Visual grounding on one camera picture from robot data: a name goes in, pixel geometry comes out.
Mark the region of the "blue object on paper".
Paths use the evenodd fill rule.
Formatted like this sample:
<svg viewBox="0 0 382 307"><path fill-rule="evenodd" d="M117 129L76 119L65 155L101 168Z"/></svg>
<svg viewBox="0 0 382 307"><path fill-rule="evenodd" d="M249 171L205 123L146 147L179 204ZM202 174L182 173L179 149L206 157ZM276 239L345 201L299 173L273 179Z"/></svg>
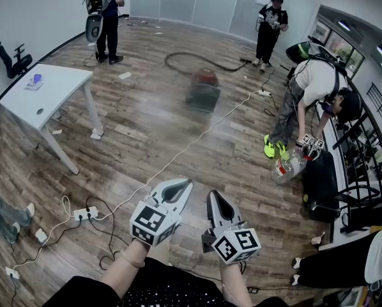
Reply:
<svg viewBox="0 0 382 307"><path fill-rule="evenodd" d="M27 84L24 86L24 89L27 91L37 91L42 85L42 74L34 74L31 78L29 78Z"/></svg>

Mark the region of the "black metal railing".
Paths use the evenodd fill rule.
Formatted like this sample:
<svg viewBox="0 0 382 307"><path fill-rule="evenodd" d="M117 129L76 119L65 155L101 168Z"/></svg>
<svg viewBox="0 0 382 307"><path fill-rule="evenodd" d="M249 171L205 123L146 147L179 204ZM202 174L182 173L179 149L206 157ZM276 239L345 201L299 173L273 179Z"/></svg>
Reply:
<svg viewBox="0 0 382 307"><path fill-rule="evenodd" d="M344 188L367 184L381 191L381 201L369 214L369 223L382 224L382 94L371 84L367 96L362 99L359 119L334 126L337 138L333 151L340 153ZM345 210L341 210L341 222L347 221Z"/></svg>

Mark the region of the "person's black shirt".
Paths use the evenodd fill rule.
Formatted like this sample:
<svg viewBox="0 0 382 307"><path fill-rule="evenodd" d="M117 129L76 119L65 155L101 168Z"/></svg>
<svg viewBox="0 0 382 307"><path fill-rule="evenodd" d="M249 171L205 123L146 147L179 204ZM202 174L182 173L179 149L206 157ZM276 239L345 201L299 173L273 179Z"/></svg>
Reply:
<svg viewBox="0 0 382 307"><path fill-rule="evenodd" d="M216 284L146 258L124 297L107 284L72 277L42 307L237 307Z"/></svg>

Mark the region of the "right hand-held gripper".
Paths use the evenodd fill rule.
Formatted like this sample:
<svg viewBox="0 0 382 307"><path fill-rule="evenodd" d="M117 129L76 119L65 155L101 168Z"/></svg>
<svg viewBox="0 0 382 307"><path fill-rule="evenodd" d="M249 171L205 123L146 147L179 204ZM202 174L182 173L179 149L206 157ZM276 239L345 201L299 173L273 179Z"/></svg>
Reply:
<svg viewBox="0 0 382 307"><path fill-rule="evenodd" d="M212 229L201 235L204 253L216 252L226 265L246 261L259 253L261 244L256 231L242 221L238 207L217 190L208 193L207 217Z"/></svg>

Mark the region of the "black office chair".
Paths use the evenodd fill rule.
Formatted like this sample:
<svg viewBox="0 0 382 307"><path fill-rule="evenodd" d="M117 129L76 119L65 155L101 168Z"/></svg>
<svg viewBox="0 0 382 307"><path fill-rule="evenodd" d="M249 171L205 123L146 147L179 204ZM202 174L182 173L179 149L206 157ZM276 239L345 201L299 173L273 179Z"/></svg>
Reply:
<svg viewBox="0 0 382 307"><path fill-rule="evenodd" d="M23 57L21 56L21 54L25 51L23 46L24 44L18 46L15 49L14 57L11 58L0 42L0 58L5 65L7 77L9 79L14 79L16 76L25 74L28 66L33 62L33 58L30 54L26 54Z"/></svg>

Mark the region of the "black bin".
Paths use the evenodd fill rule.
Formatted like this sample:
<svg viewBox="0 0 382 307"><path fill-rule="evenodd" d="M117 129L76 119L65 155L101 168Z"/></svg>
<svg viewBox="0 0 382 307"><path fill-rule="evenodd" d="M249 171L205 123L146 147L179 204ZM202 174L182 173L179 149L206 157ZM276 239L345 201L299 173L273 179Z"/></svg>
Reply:
<svg viewBox="0 0 382 307"><path fill-rule="evenodd" d="M333 156L321 151L316 160L308 161L303 171L303 204L313 220L334 222L340 215L337 177Z"/></svg>

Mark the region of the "black metal chair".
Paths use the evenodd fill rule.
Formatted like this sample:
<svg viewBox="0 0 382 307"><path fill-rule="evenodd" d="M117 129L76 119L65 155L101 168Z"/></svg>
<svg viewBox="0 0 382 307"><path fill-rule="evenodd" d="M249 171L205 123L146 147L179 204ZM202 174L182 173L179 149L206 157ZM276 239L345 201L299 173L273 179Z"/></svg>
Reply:
<svg viewBox="0 0 382 307"><path fill-rule="evenodd" d="M367 184L358 184L343 189L332 196L344 203L347 221L342 221L340 233L349 234L365 228L369 223L370 211L381 201L381 191Z"/></svg>

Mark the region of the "frosted glass door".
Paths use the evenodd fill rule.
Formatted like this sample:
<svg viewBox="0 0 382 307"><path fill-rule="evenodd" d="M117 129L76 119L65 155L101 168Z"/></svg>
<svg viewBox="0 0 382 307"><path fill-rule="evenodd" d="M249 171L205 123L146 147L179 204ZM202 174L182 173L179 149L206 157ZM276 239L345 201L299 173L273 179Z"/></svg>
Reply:
<svg viewBox="0 0 382 307"><path fill-rule="evenodd" d="M290 47L302 41L310 25L316 0L284 0L288 14L288 30L282 33L282 42Z"/></svg>

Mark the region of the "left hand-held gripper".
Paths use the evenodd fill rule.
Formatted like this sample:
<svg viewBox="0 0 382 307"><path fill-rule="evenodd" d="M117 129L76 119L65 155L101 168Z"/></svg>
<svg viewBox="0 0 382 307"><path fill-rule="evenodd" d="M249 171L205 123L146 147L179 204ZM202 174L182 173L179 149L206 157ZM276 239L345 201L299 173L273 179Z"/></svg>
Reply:
<svg viewBox="0 0 382 307"><path fill-rule="evenodd" d="M175 232L194 187L192 180L175 178L160 182L145 201L140 201L130 218L130 235L156 247Z"/></svg>

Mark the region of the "white table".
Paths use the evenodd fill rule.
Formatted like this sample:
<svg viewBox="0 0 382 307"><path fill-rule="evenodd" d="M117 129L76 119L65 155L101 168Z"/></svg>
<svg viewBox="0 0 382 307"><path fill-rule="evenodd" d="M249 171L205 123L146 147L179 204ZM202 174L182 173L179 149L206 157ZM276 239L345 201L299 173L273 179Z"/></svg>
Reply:
<svg viewBox="0 0 382 307"><path fill-rule="evenodd" d="M27 91L24 86L34 74L42 74L43 85L37 91ZM0 104L11 113L21 131L25 131L23 124L26 124L39 132L65 166L74 174L79 173L78 168L57 143L47 123L57 115L58 109L77 90L81 90L93 122L92 134L99 138L103 136L103 127L90 90L89 80L92 75L93 72L89 70L38 63L20 78L0 100Z"/></svg>

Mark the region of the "clear plastic bag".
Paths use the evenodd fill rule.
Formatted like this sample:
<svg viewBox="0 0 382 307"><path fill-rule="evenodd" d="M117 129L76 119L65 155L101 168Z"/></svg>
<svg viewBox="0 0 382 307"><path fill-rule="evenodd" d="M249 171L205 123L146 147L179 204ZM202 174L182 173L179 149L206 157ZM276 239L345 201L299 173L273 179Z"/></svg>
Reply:
<svg viewBox="0 0 382 307"><path fill-rule="evenodd" d="M296 150L286 152L280 157L271 171L271 179L279 185L286 184L300 174L307 165L307 159Z"/></svg>

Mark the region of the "dark grey cloth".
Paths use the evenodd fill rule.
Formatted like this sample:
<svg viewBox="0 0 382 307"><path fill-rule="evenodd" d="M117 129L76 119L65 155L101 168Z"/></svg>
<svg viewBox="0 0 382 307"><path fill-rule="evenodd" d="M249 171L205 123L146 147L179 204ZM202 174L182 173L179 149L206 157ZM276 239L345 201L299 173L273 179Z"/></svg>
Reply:
<svg viewBox="0 0 382 307"><path fill-rule="evenodd" d="M196 85L190 94L186 97L185 102L195 110L205 113L212 113L218 102L220 89L210 85Z"/></svg>

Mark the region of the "person's left forearm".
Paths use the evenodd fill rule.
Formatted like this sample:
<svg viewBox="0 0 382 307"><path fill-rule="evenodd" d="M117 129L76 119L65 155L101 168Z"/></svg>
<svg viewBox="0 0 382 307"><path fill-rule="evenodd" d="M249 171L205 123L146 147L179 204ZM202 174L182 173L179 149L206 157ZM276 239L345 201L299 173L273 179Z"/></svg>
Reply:
<svg viewBox="0 0 382 307"><path fill-rule="evenodd" d="M104 272L100 282L110 286L118 295L124 295L130 288L140 268L143 268L150 246L138 239L119 253L118 258Z"/></svg>

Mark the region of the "person's right forearm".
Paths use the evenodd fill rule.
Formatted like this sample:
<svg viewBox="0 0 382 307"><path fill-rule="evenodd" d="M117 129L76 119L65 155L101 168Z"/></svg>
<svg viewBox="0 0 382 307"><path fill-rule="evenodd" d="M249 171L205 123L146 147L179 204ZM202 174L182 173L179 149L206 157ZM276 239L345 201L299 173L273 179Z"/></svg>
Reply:
<svg viewBox="0 0 382 307"><path fill-rule="evenodd" d="M220 275L224 299L237 307L253 307L253 302L238 264L220 260Z"/></svg>

